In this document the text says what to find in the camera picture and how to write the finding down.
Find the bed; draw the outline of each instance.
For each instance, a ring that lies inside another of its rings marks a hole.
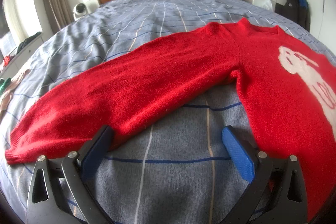
[[[33,54],[31,71],[1,121],[0,187],[23,221],[34,163],[6,164],[9,134],[42,95],[89,68],[157,37],[243,17],[254,25],[279,25],[336,65],[329,49],[301,26],[241,0],[99,2],[95,13],[65,27]],[[255,146],[234,84],[213,87],[107,153],[88,187],[115,223],[219,223],[248,185],[221,142],[220,132],[229,124]],[[62,186],[73,214],[81,218]],[[254,216],[264,205],[262,200]]]

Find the metal pin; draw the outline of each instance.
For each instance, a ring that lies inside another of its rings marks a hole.
[[[264,151],[259,151],[258,152],[258,157],[264,159],[264,158],[267,157],[267,154]]]
[[[71,151],[69,154],[68,154],[68,157],[69,158],[75,158],[77,156],[77,152],[76,151]]]
[[[291,155],[289,158],[291,159],[291,161],[297,161],[297,157],[295,155]]]
[[[37,161],[44,161],[45,160],[45,155],[41,155],[37,158]]]

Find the white rabbit graphic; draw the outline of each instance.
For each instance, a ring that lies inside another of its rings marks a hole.
[[[336,141],[336,95],[332,88],[312,67],[319,65],[299,52],[287,47],[279,47],[279,61],[283,68],[291,74],[298,74],[320,102],[324,115],[330,122]]]

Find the red sweater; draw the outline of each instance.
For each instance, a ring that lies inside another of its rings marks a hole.
[[[336,69],[278,26],[209,23],[155,39],[42,96],[11,132],[9,164],[63,157],[102,124],[111,149],[210,87],[236,80],[259,148],[297,155],[311,218],[336,181]]]

